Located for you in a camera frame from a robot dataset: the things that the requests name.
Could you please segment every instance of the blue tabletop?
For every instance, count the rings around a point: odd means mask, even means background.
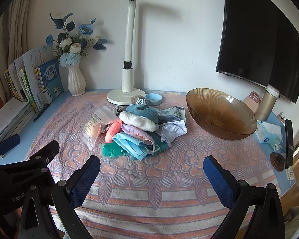
[[[53,113],[62,105],[62,103],[71,96],[70,92],[63,92],[60,94],[51,104],[50,106],[43,112],[43,114],[37,119],[36,122],[33,122],[35,116],[26,124],[26,126],[20,132],[21,142],[18,146],[10,150],[7,154],[5,154],[4,158],[0,158],[0,165],[2,164],[11,164],[23,161],[26,157],[27,152],[29,151],[32,142],[36,138],[37,134],[39,133],[40,129],[44,126],[44,124],[48,121],[48,119],[53,115]],[[267,119],[267,122],[270,122],[275,125],[279,125],[282,128],[282,137],[285,141],[286,135],[284,132],[284,125],[279,121],[276,115],[271,112],[270,116]],[[254,139],[258,141],[256,134],[253,134]],[[273,149],[269,144],[259,143],[261,150],[264,152],[265,156],[267,157],[268,161],[270,162],[270,154],[273,152]],[[282,149],[279,153],[285,152],[286,146],[285,143],[282,143]],[[296,180],[289,181],[287,179],[287,174],[285,171],[277,172],[274,170],[276,178],[278,180],[279,186],[282,192],[288,191],[291,186],[294,185]]]

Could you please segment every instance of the pink tube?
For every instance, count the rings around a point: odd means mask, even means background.
[[[114,122],[105,135],[105,142],[109,143],[113,141],[115,136],[121,130],[122,120]]]

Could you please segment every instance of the vase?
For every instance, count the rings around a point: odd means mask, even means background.
[[[81,73],[79,64],[68,66],[68,89],[72,96],[80,96],[85,93],[85,78]]]

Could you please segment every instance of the brown ribbed bowl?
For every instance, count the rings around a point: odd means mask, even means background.
[[[188,110],[206,132],[225,140],[249,137],[257,129],[252,111],[221,91],[196,88],[186,95]]]

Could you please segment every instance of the white flower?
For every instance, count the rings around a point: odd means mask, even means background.
[[[67,45],[71,45],[71,43],[72,43],[72,39],[66,38],[66,39],[61,41],[59,47],[65,48]]]
[[[81,44],[75,43],[70,46],[70,53],[80,53],[81,52]]]

